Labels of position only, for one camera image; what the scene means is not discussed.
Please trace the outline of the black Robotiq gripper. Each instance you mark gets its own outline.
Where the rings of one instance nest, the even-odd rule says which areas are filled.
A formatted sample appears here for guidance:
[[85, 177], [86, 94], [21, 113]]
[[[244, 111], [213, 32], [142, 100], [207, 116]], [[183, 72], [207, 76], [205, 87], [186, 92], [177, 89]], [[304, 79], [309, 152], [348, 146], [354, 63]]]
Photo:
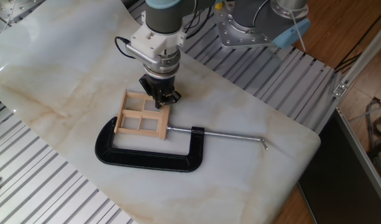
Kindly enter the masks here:
[[148, 74], [144, 74], [139, 79], [139, 82], [145, 90], [146, 94], [153, 98], [155, 107], [157, 109], [162, 107], [161, 103], [158, 100], [158, 93], [163, 95], [161, 100], [163, 105], [175, 104], [181, 98], [181, 94], [175, 91], [175, 77], [159, 79], [154, 78]]

